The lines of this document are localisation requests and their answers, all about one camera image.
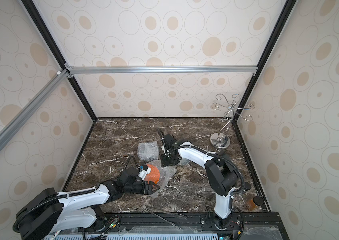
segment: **white robotic arm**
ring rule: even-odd
[[[105,228],[104,214],[100,204],[121,198],[123,193],[151,195],[160,187],[152,181],[144,181],[151,171],[147,165],[126,168],[115,179],[107,180],[95,187],[55,192],[53,188],[43,190],[16,215],[13,230],[23,240],[41,239],[48,233],[69,228]]]
[[[162,167],[177,165],[180,159],[186,158],[205,169],[210,186],[215,191],[216,223],[224,226],[231,214],[234,194],[242,192],[244,187],[244,179],[238,168],[224,151],[218,153],[206,151],[190,142],[177,141],[170,134],[164,135],[160,129],[158,133],[164,151],[160,156]],[[239,179],[240,188],[236,188]]]
[[[215,225],[224,228],[230,220],[233,195],[244,188],[240,171],[223,151],[205,151],[190,142],[176,141],[172,135],[164,135],[160,130],[159,135],[164,151],[160,156],[162,167],[177,165],[186,158],[205,169],[215,191]],[[126,168],[130,159],[135,161],[136,168]],[[160,188],[152,181],[144,181],[150,171],[147,165],[138,166],[130,156],[117,178],[95,187],[72,192],[45,189],[17,213],[13,230],[20,233],[22,240],[41,239],[48,233],[76,227],[102,230],[105,222],[100,204],[117,200],[124,192],[151,195]],[[236,188],[239,179],[241,184]]]

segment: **black metal frame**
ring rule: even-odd
[[[267,198],[265,197],[263,188],[262,188],[262,186],[260,184],[260,180],[259,180],[259,178],[258,178],[258,176],[256,174],[255,167],[253,166],[253,162],[251,160],[251,157],[249,156],[247,147],[245,146],[244,139],[243,139],[243,137],[241,135],[241,132],[239,130],[239,126],[237,125],[237,122],[233,122],[232,123],[232,127],[235,130],[235,134],[236,134],[237,140],[238,140],[240,148],[241,148],[241,150],[243,152],[245,163],[247,164],[247,168],[248,168],[249,174],[252,177],[253,187],[255,188],[256,193],[259,196],[261,196],[263,198],[263,200],[264,200],[264,204],[262,205],[262,209],[263,210],[267,210],[268,212],[270,212],[270,207],[269,207]]]
[[[211,217],[213,218],[212,214],[206,212],[199,212],[199,213],[181,213],[187,219],[177,218],[174,215],[170,214],[162,214],[157,213],[160,217],[165,218],[166,220],[175,223],[179,227],[192,227],[200,226],[200,230],[202,231],[211,231],[212,233],[217,233],[218,237],[230,236],[232,231],[240,230],[240,227],[234,223],[231,223],[227,229],[221,231],[215,228],[213,221],[211,221]],[[164,222],[160,218],[155,217],[150,213],[104,213],[107,219],[114,217],[117,215],[120,218],[120,223],[110,232],[117,232],[119,230],[129,231],[133,227],[171,227],[168,223]],[[240,220],[241,216],[239,213],[233,213],[232,219],[234,221]],[[287,231],[283,225],[282,219],[277,212],[245,212],[243,213],[243,220],[244,220],[244,231],[246,226],[254,225],[264,226],[277,226],[282,238],[284,240],[289,240],[287,235]],[[90,229],[86,229],[86,232],[89,231],[91,234],[99,234],[101,232],[91,232]]]
[[[279,18],[276,22],[275,28],[272,31],[271,37],[268,40],[268,43],[267,43],[267,45],[266,45],[266,47],[263,51],[262,56],[260,57],[259,63],[257,65],[258,66],[257,72],[255,73],[254,76],[252,76],[252,78],[251,78],[251,80],[250,80],[250,82],[247,86],[247,89],[245,90],[245,92],[243,94],[242,100],[239,104],[239,108],[245,107],[245,104],[247,103],[249,96],[251,95],[252,90],[255,87],[255,84],[256,84],[259,76],[261,75],[265,64],[267,63],[267,60],[268,60],[278,38],[279,38],[279,36],[280,36],[280,34],[283,30],[284,25],[287,22],[288,17],[290,16],[290,13],[291,13],[293,7],[295,6],[295,3],[296,3],[296,0],[287,0],[286,1],[285,5],[283,7],[283,10],[280,13],[280,16],[279,16]],[[242,110],[238,109],[237,112],[239,114],[241,114]],[[252,177],[253,186],[256,189],[257,194],[264,199],[264,204],[263,204],[262,207],[263,207],[263,209],[267,209],[268,211],[270,211],[270,207],[269,207],[269,204],[267,202],[267,198],[265,197],[262,185],[260,184],[259,178],[258,178],[256,171],[255,171],[255,168],[253,166],[253,162],[251,160],[251,157],[249,156],[247,147],[245,146],[243,137],[242,137],[241,132],[239,130],[239,127],[237,125],[237,120],[239,119],[239,114],[236,113],[234,115],[234,119],[232,120],[232,126],[235,130],[236,137],[239,140],[240,148],[242,150],[242,153],[243,153],[243,156],[244,156],[244,159],[245,159],[245,163],[247,164],[249,173]]]
[[[239,104],[239,108],[244,108],[245,104],[247,103],[248,98],[249,98],[250,94],[252,93],[252,90],[255,87],[255,84],[256,84],[259,76],[261,75],[265,64],[267,63],[269,55],[271,54],[273,47],[275,46],[275,44],[276,44],[276,42],[277,42],[277,40],[280,36],[280,33],[282,32],[283,27],[284,27],[285,23],[287,22],[287,19],[290,15],[295,3],[296,3],[296,0],[287,0],[285,2],[285,5],[282,9],[282,12],[280,13],[280,16],[279,16],[279,18],[276,22],[276,25],[275,25],[272,33],[271,33],[271,36],[268,40],[268,43],[265,46],[265,49],[263,51],[262,56],[260,57],[259,63],[257,64],[257,71],[256,71],[255,75],[252,76],[252,78],[249,81],[249,84],[247,86],[247,89],[245,90],[245,92],[243,94],[242,100]],[[242,112],[242,110],[238,109],[237,112],[240,114]],[[236,122],[238,120],[238,118],[239,118],[239,115],[235,114],[233,121]]]
[[[82,153],[83,153],[83,151],[84,151],[85,146],[87,145],[88,139],[90,139],[91,132],[92,132],[93,128],[95,127],[95,124],[96,124],[96,123],[97,123],[97,119],[95,119],[95,121],[93,122],[93,124],[92,124],[92,126],[91,126],[91,128],[90,128],[90,130],[89,130],[89,132],[88,132],[88,135],[87,135],[87,137],[86,137],[85,140],[84,140],[84,143],[83,143],[83,145],[82,145],[82,147],[81,147],[81,149],[80,149],[80,152],[79,152],[79,154],[77,155],[75,162],[73,163],[73,166],[72,166],[72,168],[71,168],[70,174],[68,175],[67,180],[65,181],[65,184],[64,184],[64,187],[63,187],[62,191],[65,191],[65,190],[67,189],[68,184],[69,184],[70,181],[71,181],[73,172],[75,171],[76,166],[77,166],[77,164],[79,163],[79,159],[80,159],[80,157],[81,157],[81,155],[82,155]]]
[[[61,54],[56,42],[53,40],[51,33],[49,32],[46,24],[44,23],[42,16],[37,11],[37,8],[32,0],[22,0],[25,9],[27,10],[29,16],[32,18],[33,22],[35,23],[37,29],[39,30],[40,34],[42,35],[44,41],[48,45],[49,49],[51,50],[53,56],[57,60],[58,64],[60,65],[61,69],[66,69],[69,73],[69,69],[66,67],[65,59]],[[79,84],[77,83],[75,77],[68,78],[69,82],[71,83],[72,88],[75,90],[77,96],[79,97],[81,103],[83,104],[84,108],[90,115],[92,121],[96,120],[96,115],[93,112],[90,103],[88,102],[87,98],[85,98],[83,91],[81,90]]]
[[[44,23],[42,17],[40,16],[39,12],[37,11],[37,8],[35,7],[34,3],[32,2],[32,0],[22,0],[26,10],[28,11],[30,17],[32,18],[33,22],[35,23],[36,27],[38,28],[40,34],[42,35],[42,37],[44,38],[46,44],[48,45],[48,47],[50,48],[52,54],[54,55],[54,57],[56,58],[58,64],[60,65],[60,67],[62,69],[66,69],[68,72],[69,72],[69,69],[68,69],[68,66],[66,66],[66,60],[64,59],[63,55],[61,54],[56,42],[53,40],[53,37],[51,35],[51,33],[49,32],[46,24]],[[246,102],[248,101],[248,98],[260,76],[260,74],[262,73],[262,70],[277,42],[277,39],[278,37],[280,36],[281,32],[282,32],[282,29],[294,7],[296,3],[296,0],[287,0],[283,9],[282,9],[282,12],[276,22],[276,25],[272,31],[272,34],[271,34],[271,37],[270,39],[268,40],[268,43],[263,51],[263,54],[262,56],[260,57],[260,60],[259,60],[259,63],[258,63],[258,70],[256,72],[256,74],[254,76],[252,76],[249,84],[248,84],[248,87],[247,89],[245,90],[244,92],[244,95],[243,95],[243,98],[239,104],[239,108],[243,108],[244,105],[246,104]],[[63,187],[63,190],[66,190],[67,186],[68,186],[68,183],[69,181],[71,180],[71,177],[73,175],[73,172],[78,164],[78,161],[81,157],[81,154],[84,150],[84,147],[90,137],[90,134],[95,126],[95,123],[97,122],[97,117],[95,115],[95,113],[93,112],[88,100],[85,98],[84,96],[84,93],[82,92],[80,86],[78,85],[76,79],[74,77],[72,78],[68,78],[69,82],[71,83],[72,85],[72,88],[75,90],[76,94],[78,95],[78,97],[80,98],[83,106],[85,107],[85,109],[87,110],[88,114],[90,115],[91,119],[93,120],[93,124],[91,126],[91,129],[88,133],[88,136],[86,137],[85,141],[84,141],[84,144],[79,152],[79,155],[78,157],[76,158],[76,161],[72,167],[72,170],[67,178],[67,181]],[[237,125],[237,120],[238,120],[239,116],[236,114],[234,116],[234,119],[232,121],[232,125],[234,127],[234,130],[235,130],[235,133],[236,133],[236,136],[239,140],[239,143],[240,143],[240,148],[243,152],[243,155],[244,155],[244,159],[246,161],[246,164],[247,164],[247,167],[248,167],[248,170],[250,172],[250,175],[252,177],[252,180],[253,180],[253,185],[258,193],[258,195],[262,196],[264,201],[265,201],[265,204],[262,206],[263,209],[268,209],[269,210],[269,205],[268,205],[268,202],[267,202],[267,199],[265,198],[265,195],[264,195],[264,191],[261,187],[261,184],[260,184],[260,181],[258,179],[258,176],[256,175],[256,172],[255,172],[255,169],[253,167],[253,163],[252,163],[252,160],[249,156],[249,153],[248,153],[248,150],[244,144],[244,140],[242,138],[242,135],[239,131],[239,128],[238,128],[238,125]],[[149,216],[152,216],[150,214],[146,214],[146,213],[117,213],[117,214],[107,214],[108,216],[110,215],[119,215],[121,217],[123,216],[128,216],[128,219],[129,220],[136,220],[136,225],[142,225],[142,220],[147,220],[147,219],[151,219],[149,218]],[[202,216],[203,213],[197,213],[197,214],[194,214],[194,215],[199,215],[199,216]],[[243,214],[244,218],[245,218],[245,222],[246,224],[264,224],[265,222],[270,224],[270,225],[278,225],[279,227],[279,230],[280,230],[280,233],[282,233],[282,237],[283,239],[286,239],[288,240],[288,235],[285,231],[285,228],[283,226],[283,223],[280,219],[280,216],[278,215],[278,213],[274,213],[274,212],[256,212],[256,213],[244,213]],[[160,224],[160,221],[157,221],[157,218],[156,220],[153,220],[154,222],[156,222],[157,224]]]

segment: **dark marble surface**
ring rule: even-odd
[[[157,141],[160,147],[161,142],[156,132],[158,127],[164,133],[173,134],[178,140],[185,139],[203,149],[216,151],[210,145],[209,137],[219,131],[222,123],[216,118],[99,119],[74,170],[67,191],[89,188],[98,182],[116,177],[129,154],[137,157],[139,142]],[[245,181],[252,185],[252,179],[232,128],[228,135],[231,145],[226,152],[241,170]],[[101,208],[104,212],[142,212],[143,205],[171,212],[206,212],[205,206],[213,209],[215,193],[208,183],[205,170],[193,162],[176,168],[176,173],[156,198],[124,194],[121,199],[103,204]],[[245,194],[236,195],[234,205],[248,212],[245,202],[255,195],[252,187]]]

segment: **orange ball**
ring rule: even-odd
[[[152,181],[152,182],[157,184],[159,182],[159,179],[160,179],[159,170],[157,169],[157,167],[155,167],[151,164],[146,164],[146,165],[151,168],[151,172],[146,175],[146,177],[144,178],[144,181],[148,181],[148,182]]]

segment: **wallpaper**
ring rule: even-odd
[[[42,190],[60,191],[92,120],[64,80],[0,152],[0,240],[19,240],[15,214]]]
[[[97,117],[217,117],[234,94],[243,94],[252,73],[76,74]]]
[[[0,131],[60,69],[16,0],[0,0]]]
[[[257,65],[284,0],[34,0],[71,66]]]
[[[339,240],[339,0],[301,0],[239,121],[291,240]]]

